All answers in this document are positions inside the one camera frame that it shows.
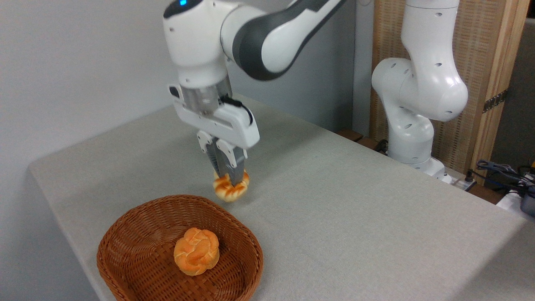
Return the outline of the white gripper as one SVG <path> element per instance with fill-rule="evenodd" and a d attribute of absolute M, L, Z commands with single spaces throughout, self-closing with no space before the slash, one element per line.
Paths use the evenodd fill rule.
<path fill-rule="evenodd" d="M 180 87 L 170 86 L 179 118 L 198 128 L 201 151 L 207 155 L 219 179 L 228 175 L 233 186 L 242 182 L 247 152 L 260 140 L 252 112 L 240 101 L 225 100 L 212 114 L 203 115 L 186 107 Z"/>

